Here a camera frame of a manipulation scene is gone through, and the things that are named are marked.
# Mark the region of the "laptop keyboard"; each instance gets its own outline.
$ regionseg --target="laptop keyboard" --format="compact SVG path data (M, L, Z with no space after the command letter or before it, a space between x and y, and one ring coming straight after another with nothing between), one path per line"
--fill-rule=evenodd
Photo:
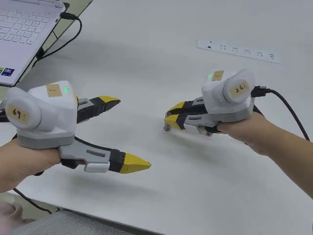
M51 18L51 13L25 13L0 8L0 42L32 45Z

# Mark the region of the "paper sticker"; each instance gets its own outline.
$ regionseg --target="paper sticker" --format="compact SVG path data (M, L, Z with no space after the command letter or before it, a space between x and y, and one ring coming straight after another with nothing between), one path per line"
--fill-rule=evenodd
M224 71L215 71L212 77L212 82L221 81L223 78Z
M11 118L15 119L16 121L18 121L24 125L28 124L28 121L29 121L29 113L28 112L26 112L26 111L24 111L18 107L15 107L12 104L9 104L5 111L6 111L6 115L8 117L11 117Z
M250 91L250 86L246 81L243 81L243 82L237 84L236 86L233 86L230 89L230 93L231 93L231 96L233 97L233 99L238 98L242 94L245 94L249 91Z
M10 77L14 71L15 71L14 69L5 68L1 75Z
M61 88L59 84L49 84L47 86L47 92L49 97L62 96Z

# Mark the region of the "screw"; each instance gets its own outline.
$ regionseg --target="screw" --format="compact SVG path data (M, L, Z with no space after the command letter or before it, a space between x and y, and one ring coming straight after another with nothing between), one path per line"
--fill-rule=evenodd
M171 113L166 113L165 117L168 117L170 115L172 115L172 114ZM169 132L169 131L171 131L171 128L172 128L171 125L169 125L167 123L164 124L164 127L163 127L164 131Z
M209 136L209 137L213 136L213 134L210 133L210 132L206 132L205 135L206 135L206 136Z

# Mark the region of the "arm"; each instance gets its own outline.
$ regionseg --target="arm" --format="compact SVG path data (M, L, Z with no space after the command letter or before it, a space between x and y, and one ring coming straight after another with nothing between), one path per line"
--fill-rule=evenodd
M253 113L244 121L221 123L218 129L270 157L313 199L313 143Z
M60 163L57 149L33 150L20 147L16 140L0 147L0 192L15 188L27 176Z

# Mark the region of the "power cord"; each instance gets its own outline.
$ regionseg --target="power cord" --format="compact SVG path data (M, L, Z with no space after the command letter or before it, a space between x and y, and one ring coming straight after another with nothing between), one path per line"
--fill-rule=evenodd
M42 208L40 206L38 206L36 203L34 203L31 199L29 199L28 197L26 197L21 191L19 191L17 188L13 189L14 192L16 192L19 196L21 196L24 200L26 200L27 202L29 202L30 204L32 204L34 207L36 207L37 209L40 209L42 211L48 212L49 214L52 214L52 212L48 209Z
M256 86L252 92L251 92L251 97L262 97L262 96L266 96L266 94L268 93L272 93L274 95L276 95L278 98L280 98L280 100L286 105L286 107L288 108L288 110L291 112L291 115L293 116L294 120L297 122L304 138L307 140L307 141L310 141L310 138L307 134L307 132L305 131L302 123L300 122L297 114L295 113L295 111L292 109L292 107L288 104L288 102L286 101L286 99L281 95L279 94L277 91L275 90L272 90L272 89L268 89L266 87L262 87L262 86Z
M67 12L62 12L62 13L60 14L60 17L61 17L61 19L65 19L65 20L79 21L79 24L80 24L79 31L77 32L77 34L76 34L71 40L69 40L69 41L68 41L67 43L65 43L63 46L61 46L60 48L56 49L55 51L53 51L53 52L51 52L51 53L49 53L49 54L47 54L47 55L44 55L44 56L41 57L40 59L36 60L36 61L34 62L34 64L33 64L32 68L35 67L35 65L36 65L39 61L41 61L41 60L43 60L43 59L45 59L45 58L47 58L47 57L49 57L49 56L51 56L51 55L57 53L58 51L62 50L63 48L65 48L68 44L70 44L71 42L73 42L73 41L79 36L79 34L81 33L82 28L83 28L83 23L82 23L82 21L79 19L78 16L75 16L74 14L70 14L70 13L67 13Z

